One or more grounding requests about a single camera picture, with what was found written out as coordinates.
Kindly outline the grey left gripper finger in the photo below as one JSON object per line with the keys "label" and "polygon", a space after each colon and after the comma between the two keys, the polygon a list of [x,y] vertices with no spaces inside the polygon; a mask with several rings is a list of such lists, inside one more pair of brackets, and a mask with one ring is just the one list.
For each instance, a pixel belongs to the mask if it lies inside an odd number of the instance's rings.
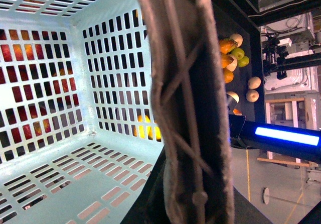
{"label": "grey left gripper finger", "polygon": [[164,148],[130,212],[144,223],[233,223],[230,130],[212,1],[138,2]]}

